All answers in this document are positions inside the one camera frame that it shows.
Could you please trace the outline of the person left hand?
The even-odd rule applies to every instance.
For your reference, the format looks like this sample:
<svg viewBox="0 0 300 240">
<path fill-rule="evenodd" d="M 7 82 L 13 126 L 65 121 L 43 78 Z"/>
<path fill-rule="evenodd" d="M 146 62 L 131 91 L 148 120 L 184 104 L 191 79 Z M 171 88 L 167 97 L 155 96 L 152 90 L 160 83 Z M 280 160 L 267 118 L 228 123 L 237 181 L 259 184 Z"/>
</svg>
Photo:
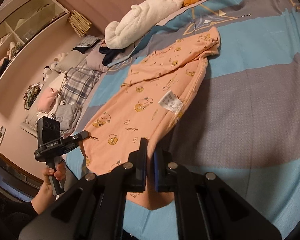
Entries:
<svg viewBox="0 0 300 240">
<path fill-rule="evenodd" d="M 58 182 L 62 184 L 66 180 L 66 166 L 65 163 L 61 162 L 57 165 L 56 170 L 53 168 L 49 168 L 48 166 L 42 170 L 44 185 L 48 189 L 52 189 L 53 183 L 51 183 L 51 179 L 55 178 Z"/>
</svg>

